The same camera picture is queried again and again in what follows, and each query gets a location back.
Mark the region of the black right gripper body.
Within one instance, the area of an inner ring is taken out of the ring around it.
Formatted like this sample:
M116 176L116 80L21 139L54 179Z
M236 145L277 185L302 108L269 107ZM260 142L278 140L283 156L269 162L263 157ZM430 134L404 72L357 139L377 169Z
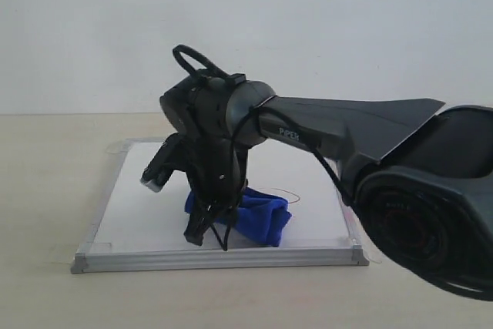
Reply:
M187 149L190 188L203 198L239 196L247 187L247 149L228 139L200 139Z

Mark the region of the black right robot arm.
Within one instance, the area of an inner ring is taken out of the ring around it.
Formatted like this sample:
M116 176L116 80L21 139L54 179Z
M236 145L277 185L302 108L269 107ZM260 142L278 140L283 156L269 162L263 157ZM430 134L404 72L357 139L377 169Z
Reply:
M141 180L186 174L195 200L186 239L236 223L247 157L267 139L312 153L376 247L429 284L492 299L492 110L435 99L278 96L241 74L198 71L160 99L176 132Z

